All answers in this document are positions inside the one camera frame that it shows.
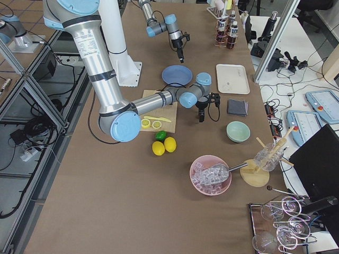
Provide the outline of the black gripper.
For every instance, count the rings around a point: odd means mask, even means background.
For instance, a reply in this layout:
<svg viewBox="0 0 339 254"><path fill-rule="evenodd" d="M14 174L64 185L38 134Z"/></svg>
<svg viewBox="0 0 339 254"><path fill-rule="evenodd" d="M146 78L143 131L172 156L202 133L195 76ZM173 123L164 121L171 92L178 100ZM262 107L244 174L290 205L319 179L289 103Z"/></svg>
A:
<svg viewBox="0 0 339 254"><path fill-rule="evenodd" d="M204 122L205 119L204 110L209 105L209 99L207 97L202 97L196 102L195 105L198 108L199 122Z"/></svg>
<svg viewBox="0 0 339 254"><path fill-rule="evenodd" d="M182 50L182 40L181 39L171 39L172 46L174 47L174 50L176 51L177 55L179 56L180 63L184 62L183 56L183 50Z"/></svg>

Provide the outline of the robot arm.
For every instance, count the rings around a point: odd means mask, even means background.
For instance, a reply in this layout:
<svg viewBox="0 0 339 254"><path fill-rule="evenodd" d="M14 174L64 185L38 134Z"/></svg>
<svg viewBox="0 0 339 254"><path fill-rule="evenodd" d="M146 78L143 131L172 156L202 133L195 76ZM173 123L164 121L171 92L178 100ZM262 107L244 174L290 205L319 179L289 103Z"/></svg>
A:
<svg viewBox="0 0 339 254"><path fill-rule="evenodd" d="M211 76L202 72L189 88L168 87L126 100L120 87L140 70L127 53L117 1L44 1L43 18L47 27L72 35L101 104L99 127L116 141L128 142L139 134L142 114L174 102L191 108L210 93Z"/></svg>
<svg viewBox="0 0 339 254"><path fill-rule="evenodd" d="M150 1L138 1L145 17L146 32L150 38L166 32L168 34L169 46L177 53L180 63L184 62L183 48L190 40L190 35L179 29L175 14L163 16L160 11L154 11Z"/></svg>

